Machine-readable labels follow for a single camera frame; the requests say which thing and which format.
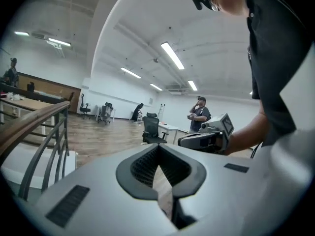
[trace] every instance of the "floor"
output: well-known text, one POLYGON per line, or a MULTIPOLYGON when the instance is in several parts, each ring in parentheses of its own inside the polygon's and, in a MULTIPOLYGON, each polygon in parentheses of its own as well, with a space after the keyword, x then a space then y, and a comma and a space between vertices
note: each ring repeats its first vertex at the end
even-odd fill
MULTIPOLYGON (((129 148, 141 146, 143 124, 135 124, 129 120, 115 119, 108 125, 104 122, 97 123, 94 117, 82 119, 77 115, 69 115, 68 143, 69 149, 78 153, 77 168, 90 161, 106 157, 113 153, 129 148)), ((167 137, 169 143, 173 142, 175 132, 170 132, 167 137)), ((177 138, 184 136, 178 132, 177 138)), ((251 151, 234 153, 233 156, 250 157, 251 151)), ((172 193, 171 185, 158 167, 153 189, 158 192, 158 203, 171 217, 172 193)))

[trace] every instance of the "ceiling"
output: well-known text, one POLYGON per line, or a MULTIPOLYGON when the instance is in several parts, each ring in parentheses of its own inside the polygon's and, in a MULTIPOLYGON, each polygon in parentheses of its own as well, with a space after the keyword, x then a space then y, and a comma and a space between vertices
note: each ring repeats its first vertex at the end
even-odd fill
MULTIPOLYGON (((65 54, 86 56, 89 29, 99 0, 27 0, 16 13, 8 29, 40 33, 45 38, 69 42, 72 47, 63 47, 65 54)), ((33 37, 20 38, 47 47, 45 41, 33 37)))
POLYGON ((191 0, 137 0, 133 6, 126 4, 125 14, 99 42, 102 53, 98 59, 107 64, 101 69, 122 72, 124 66, 145 83, 185 94, 192 93, 188 80, 193 80, 197 94, 251 97, 245 18, 198 11, 191 0), (184 70, 161 48, 166 41, 184 70))

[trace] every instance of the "person in black clothing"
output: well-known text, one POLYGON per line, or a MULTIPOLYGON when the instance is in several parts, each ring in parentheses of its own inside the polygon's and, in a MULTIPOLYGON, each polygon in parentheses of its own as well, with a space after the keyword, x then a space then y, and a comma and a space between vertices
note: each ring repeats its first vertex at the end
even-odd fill
POLYGON ((201 128, 201 124, 210 120, 211 115, 206 105, 206 98, 199 97, 197 103, 191 108, 189 119, 191 120, 190 124, 190 134, 198 133, 201 128))
POLYGON ((231 135, 225 154, 260 142, 263 146, 273 145, 279 137, 296 129, 280 92, 300 67, 314 40, 309 31, 314 29, 313 18, 305 11, 312 8, 312 0, 201 2, 214 11, 246 17, 250 32, 252 98, 259 100, 260 109, 250 124, 231 135))
POLYGON ((5 83, 8 86, 12 86, 15 88, 18 87, 18 83, 19 83, 19 75, 18 75, 18 72, 16 71, 16 68, 15 68, 16 63, 17 63, 17 59, 12 58, 11 59, 11 67, 4 75, 5 83))
POLYGON ((143 107, 143 103, 139 104, 134 110, 133 115, 131 117, 133 121, 138 121, 138 114, 139 114, 140 109, 142 109, 142 107, 143 107))

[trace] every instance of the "black cap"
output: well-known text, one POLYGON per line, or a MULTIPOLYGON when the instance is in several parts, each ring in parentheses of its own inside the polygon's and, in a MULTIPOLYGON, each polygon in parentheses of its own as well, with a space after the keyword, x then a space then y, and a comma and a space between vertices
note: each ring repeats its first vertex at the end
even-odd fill
POLYGON ((199 97, 198 100, 202 100, 202 101, 204 101, 204 102, 207 101, 205 97, 199 97))

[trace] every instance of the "ceiling light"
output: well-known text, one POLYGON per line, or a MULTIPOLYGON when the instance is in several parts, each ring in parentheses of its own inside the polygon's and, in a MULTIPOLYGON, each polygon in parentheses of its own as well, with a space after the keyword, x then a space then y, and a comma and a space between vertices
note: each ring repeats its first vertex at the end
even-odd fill
POLYGON ((134 76, 134 77, 136 77, 136 78, 138 78, 138 79, 140 79, 141 77, 140 76, 138 76, 138 75, 136 75, 135 73, 133 73, 133 72, 130 72, 129 70, 127 70, 126 68, 121 68, 122 69, 122 71, 125 71, 126 73, 129 73, 129 74, 131 74, 132 76, 134 76))
POLYGON ((150 84, 150 85, 153 86, 154 88, 156 88, 157 90, 163 91, 162 89, 160 89, 159 87, 157 87, 157 86, 154 85, 154 84, 150 84))
POLYGON ((29 36, 27 32, 15 31, 14 33, 21 36, 29 36))
POLYGON ((56 40, 56 39, 53 39, 53 38, 49 38, 48 40, 51 41, 51 42, 55 42, 55 43, 61 44, 61 45, 71 46, 71 44, 69 44, 69 43, 62 42, 62 41, 59 41, 59 40, 56 40))
POLYGON ((188 83, 191 86, 192 90, 198 91, 198 89, 197 89, 197 87, 196 87, 196 85, 195 85, 195 83, 193 81, 188 81, 188 83))
POLYGON ((184 69, 183 64, 171 48, 171 46, 166 42, 161 44, 161 47, 166 51, 166 53, 171 57, 171 59, 174 61, 174 63, 177 65, 178 69, 182 70, 184 69))

